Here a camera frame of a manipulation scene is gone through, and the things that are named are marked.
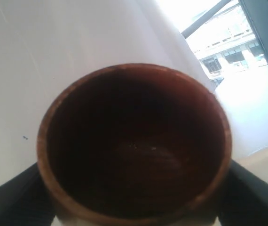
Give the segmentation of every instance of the cup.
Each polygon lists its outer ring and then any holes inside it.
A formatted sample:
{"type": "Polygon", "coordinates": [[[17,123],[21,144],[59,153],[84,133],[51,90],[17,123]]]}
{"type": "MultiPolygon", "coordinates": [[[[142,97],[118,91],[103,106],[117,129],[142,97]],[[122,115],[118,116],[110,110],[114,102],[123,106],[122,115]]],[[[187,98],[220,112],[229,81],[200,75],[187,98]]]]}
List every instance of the cup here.
{"type": "Polygon", "coordinates": [[[125,64],[55,99],[37,154],[63,225],[169,225],[215,218],[231,134],[215,96],[193,78],[125,64]]]}

